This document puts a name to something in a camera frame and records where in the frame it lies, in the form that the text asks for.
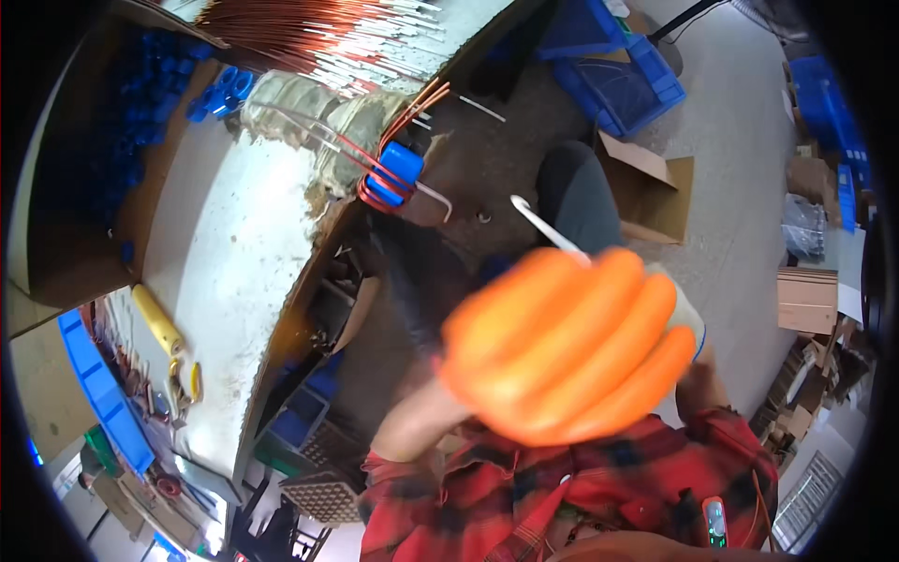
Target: red plaid shirt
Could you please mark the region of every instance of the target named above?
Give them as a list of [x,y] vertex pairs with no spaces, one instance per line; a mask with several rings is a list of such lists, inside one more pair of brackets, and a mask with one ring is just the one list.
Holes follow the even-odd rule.
[[701,503],[717,495],[729,544],[759,548],[766,530],[753,469],[772,520],[777,511],[771,456],[723,408],[699,412],[680,430],[649,415],[620,435],[569,447],[526,449],[482,431],[448,459],[439,484],[417,464],[374,453],[362,468],[364,562],[537,562],[549,557],[544,537],[563,500],[592,516],[615,513],[617,528],[699,546],[708,538]]

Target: orange wire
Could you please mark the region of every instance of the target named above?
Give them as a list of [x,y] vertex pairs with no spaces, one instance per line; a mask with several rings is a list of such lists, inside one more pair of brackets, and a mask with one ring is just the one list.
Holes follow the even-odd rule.
[[[433,90],[434,86],[440,82],[439,78],[434,78],[431,80],[429,84],[427,84],[418,95],[412,100],[410,103],[400,114],[390,123],[390,126],[387,127],[387,131],[385,131],[384,135],[381,136],[381,140],[378,143],[378,155],[377,159],[381,158],[381,153],[384,152],[384,148],[387,144],[393,139],[393,137],[402,130],[405,126],[407,126],[412,119],[417,117],[421,112],[425,109],[431,107],[440,99],[445,97],[450,93],[450,83],[444,83],[437,87],[436,90]],[[403,202],[399,204],[397,207],[390,207],[381,197],[379,197],[374,191],[370,189],[367,185],[366,181],[371,176],[372,180],[375,181],[378,185],[390,191],[399,197],[402,198]],[[409,198],[412,197],[414,193],[414,186],[412,186],[412,190],[408,191],[405,189],[407,184],[405,182],[400,182],[400,187],[403,187],[403,193],[398,193],[394,186],[391,186],[384,177],[380,174],[365,174],[363,175],[359,182],[356,185],[356,192],[359,194],[360,199],[371,205],[377,210],[381,212],[392,212],[397,210],[399,207],[402,207],[409,201]]]
[[768,543],[771,546],[771,552],[777,552],[778,550],[780,550],[780,545],[777,543],[777,541],[774,540],[774,537],[772,536],[771,518],[768,516],[768,506],[765,505],[765,497],[761,494],[759,477],[756,475],[755,469],[752,470],[752,483],[755,485],[755,514],[752,516],[752,526],[750,526],[749,528],[749,534],[746,535],[745,539],[743,539],[743,544],[740,545],[740,548],[746,546],[746,542],[749,541],[749,538],[752,536],[752,532],[755,531],[756,518],[759,516],[759,504],[761,504],[761,514],[765,518],[765,527],[768,531]]

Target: orange glove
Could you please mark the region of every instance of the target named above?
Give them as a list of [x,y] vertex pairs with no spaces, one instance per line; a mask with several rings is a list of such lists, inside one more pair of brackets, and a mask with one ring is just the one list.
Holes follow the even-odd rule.
[[674,283],[624,248],[590,266],[541,248],[450,315],[439,376],[522,444],[612,435],[651,412],[696,353],[690,327],[667,326],[676,300]]

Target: black stand leg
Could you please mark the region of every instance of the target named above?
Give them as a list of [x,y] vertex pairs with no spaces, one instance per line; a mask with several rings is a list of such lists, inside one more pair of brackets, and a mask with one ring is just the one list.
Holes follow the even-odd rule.
[[659,41],[662,40],[662,37],[681,27],[696,14],[702,12],[703,10],[706,10],[707,8],[715,4],[718,4],[719,2],[724,1],[725,0],[699,0],[697,3],[684,10],[676,18],[663,25],[662,29],[656,31],[655,33],[647,37],[647,39],[649,39],[649,42],[651,42],[654,47],[658,47]]

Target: yellow tool handle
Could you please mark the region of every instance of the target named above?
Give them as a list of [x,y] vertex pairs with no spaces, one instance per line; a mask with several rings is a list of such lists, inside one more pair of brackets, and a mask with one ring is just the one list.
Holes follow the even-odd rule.
[[183,348],[184,340],[177,328],[172,324],[172,321],[156,304],[156,300],[153,299],[153,295],[150,294],[147,287],[141,284],[135,285],[134,289],[131,290],[131,297],[137,303],[140,315],[144,317],[147,326],[150,326],[150,331],[153,332],[153,336],[159,342],[159,345],[170,357],[177,355]]
[[191,402],[200,402],[200,364],[193,363],[191,368]]

